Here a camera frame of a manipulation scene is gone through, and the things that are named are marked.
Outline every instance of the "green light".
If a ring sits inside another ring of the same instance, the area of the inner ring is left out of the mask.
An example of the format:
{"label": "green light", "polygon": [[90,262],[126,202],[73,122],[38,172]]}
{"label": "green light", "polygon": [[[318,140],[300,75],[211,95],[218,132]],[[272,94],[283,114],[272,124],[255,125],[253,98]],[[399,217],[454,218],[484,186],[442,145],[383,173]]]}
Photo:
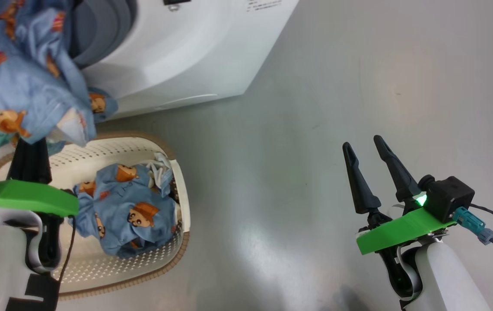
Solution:
{"label": "green light", "polygon": [[424,205],[424,203],[425,203],[425,201],[426,201],[426,194],[424,194],[424,195],[422,195],[422,196],[418,197],[418,198],[416,199],[416,201],[417,201],[417,202],[418,202],[421,206],[423,206],[423,205]]}

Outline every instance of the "gray floor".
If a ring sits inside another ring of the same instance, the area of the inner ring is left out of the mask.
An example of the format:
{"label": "gray floor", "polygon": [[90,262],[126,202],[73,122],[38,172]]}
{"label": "gray floor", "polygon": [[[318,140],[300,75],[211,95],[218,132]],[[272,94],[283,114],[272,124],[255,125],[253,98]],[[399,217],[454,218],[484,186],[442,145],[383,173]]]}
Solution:
{"label": "gray floor", "polygon": [[[374,134],[416,179],[456,175],[493,207],[489,12],[486,1],[301,0],[244,96],[102,124],[175,149],[191,242],[162,277],[59,310],[398,310],[379,257],[356,248],[365,219],[341,144],[352,143],[386,213],[395,190]],[[493,309],[493,247],[451,232]]]}

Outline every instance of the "perforated basket side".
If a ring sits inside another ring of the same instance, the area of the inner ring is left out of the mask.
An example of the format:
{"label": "perforated basket side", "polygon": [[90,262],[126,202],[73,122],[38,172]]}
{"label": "perforated basket side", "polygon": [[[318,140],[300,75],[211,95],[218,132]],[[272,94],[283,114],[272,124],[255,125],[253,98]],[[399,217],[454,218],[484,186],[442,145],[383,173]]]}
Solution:
{"label": "perforated basket side", "polygon": [[[123,260],[104,254],[96,238],[76,236],[60,288],[61,300],[115,291],[166,273],[175,267],[187,249],[191,219],[181,168],[171,149],[155,137],[137,132],[104,134],[85,148],[66,145],[62,152],[50,158],[53,175],[51,185],[67,189],[94,179],[96,172],[103,167],[114,163],[136,165],[153,159],[154,152],[163,152],[170,159],[175,175],[182,221],[174,237],[155,251]],[[7,156],[1,161],[0,180],[3,180],[10,167],[11,157]],[[71,231],[72,228],[67,224],[60,227],[63,258],[69,247]],[[59,274],[60,267],[53,272],[53,277],[58,278]]]}

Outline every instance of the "washing machine drum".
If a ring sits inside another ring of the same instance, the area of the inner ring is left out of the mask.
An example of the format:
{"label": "washing machine drum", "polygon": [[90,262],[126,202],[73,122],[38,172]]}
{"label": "washing machine drum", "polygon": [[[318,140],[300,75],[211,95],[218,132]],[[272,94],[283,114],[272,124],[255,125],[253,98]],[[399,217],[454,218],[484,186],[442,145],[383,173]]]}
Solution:
{"label": "washing machine drum", "polygon": [[83,69],[112,53],[134,21],[134,0],[83,0],[72,14],[69,55]]}

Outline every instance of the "clothing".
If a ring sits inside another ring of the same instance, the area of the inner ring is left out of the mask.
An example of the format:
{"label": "clothing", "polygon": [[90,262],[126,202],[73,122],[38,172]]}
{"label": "clothing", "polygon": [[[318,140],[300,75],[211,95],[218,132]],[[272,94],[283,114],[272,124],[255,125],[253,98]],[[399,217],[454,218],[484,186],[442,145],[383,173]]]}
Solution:
{"label": "clothing", "polygon": [[[84,146],[96,136],[85,80],[67,53],[72,5],[0,0],[0,146],[15,136]],[[117,110],[104,106],[103,120]]]}
{"label": "clothing", "polygon": [[150,170],[148,174],[154,185],[160,190],[161,196],[165,197],[171,191],[169,183],[173,180],[172,165],[165,154],[161,152],[155,153],[155,158],[156,160],[147,163],[146,167]]}
{"label": "clothing", "polygon": [[149,181],[144,165],[110,165],[95,181],[76,185],[77,232],[96,236],[106,254],[121,258],[164,245],[175,230],[175,201],[152,191]]}

